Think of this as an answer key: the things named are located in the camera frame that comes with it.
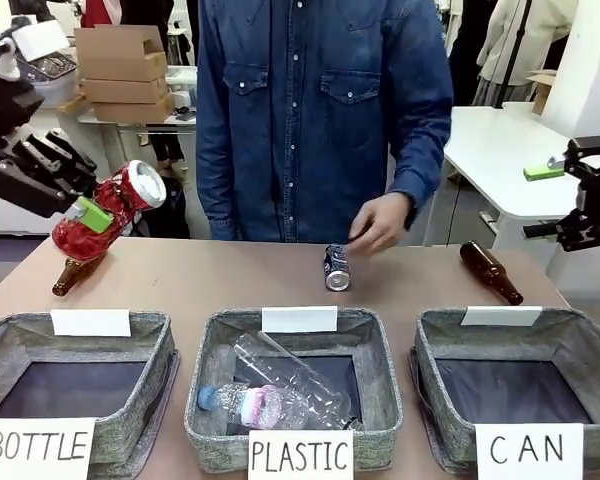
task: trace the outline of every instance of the plastic bottle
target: plastic bottle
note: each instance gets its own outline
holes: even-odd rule
[[[486,248],[477,242],[460,247],[460,257],[469,271],[487,287],[493,288],[510,305],[520,305],[524,298],[511,283],[507,270]]]
[[[356,428],[358,423],[351,417],[351,399],[336,390],[324,376],[312,370],[301,359],[285,350],[267,334],[258,337],[242,335],[233,350],[261,383],[297,391],[308,404],[309,430],[344,430]],[[274,366],[267,356],[284,356],[290,360],[286,367]]]
[[[244,383],[202,387],[198,406],[206,411],[224,410],[228,421],[259,430],[302,430],[307,424],[307,401],[294,390],[265,385],[249,388]]]

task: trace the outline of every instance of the cardboard box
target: cardboard box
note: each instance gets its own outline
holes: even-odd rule
[[[96,118],[113,123],[162,123],[175,108],[171,94],[165,95],[159,102],[140,103],[94,103]]]
[[[155,26],[76,28],[75,39],[84,78],[150,82],[167,73],[167,56]]]
[[[150,82],[85,79],[82,88],[93,103],[157,103],[169,93],[164,77]]]
[[[533,113],[542,115],[558,72],[556,70],[535,70],[531,73],[534,75],[528,77],[527,80],[536,83],[536,99],[533,104]]]

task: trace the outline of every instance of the shirt pocket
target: shirt pocket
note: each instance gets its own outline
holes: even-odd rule
[[[232,137],[268,138],[269,67],[230,63],[223,80],[229,88]]]
[[[381,136],[379,73],[326,70],[320,91],[330,143],[352,148]]]

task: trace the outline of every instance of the beer bottle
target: beer bottle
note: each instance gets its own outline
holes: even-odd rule
[[[510,305],[520,305],[524,298],[513,286],[507,270],[486,248],[477,242],[467,242],[460,247],[460,258],[481,283],[493,288]]]
[[[91,275],[96,267],[100,265],[103,258],[104,254],[87,262],[67,258],[60,278],[51,289],[53,294],[58,297],[64,297],[76,283]]]

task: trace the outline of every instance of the sign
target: sign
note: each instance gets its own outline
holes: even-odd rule
[[[582,424],[476,425],[479,480],[582,480]]]
[[[252,430],[249,480],[353,480],[351,430]]]
[[[65,337],[130,337],[129,310],[51,310],[53,332]]]
[[[265,333],[336,332],[338,307],[264,307]]]
[[[0,480],[84,480],[95,418],[0,418]]]
[[[542,307],[467,307],[460,325],[532,327]]]

